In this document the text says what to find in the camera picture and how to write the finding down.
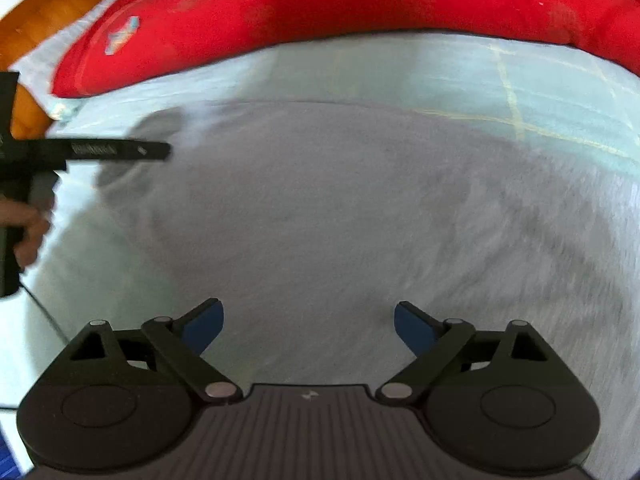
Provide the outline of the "person's left hand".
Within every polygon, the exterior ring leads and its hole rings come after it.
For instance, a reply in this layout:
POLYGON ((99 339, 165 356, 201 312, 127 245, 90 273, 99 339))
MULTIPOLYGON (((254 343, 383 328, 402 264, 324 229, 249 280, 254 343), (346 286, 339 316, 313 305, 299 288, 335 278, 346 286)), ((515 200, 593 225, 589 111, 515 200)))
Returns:
POLYGON ((43 239, 51 229, 55 198, 38 200, 35 206, 1 197, 2 228, 20 228, 23 237, 14 245, 14 256, 21 269, 36 262, 43 239))

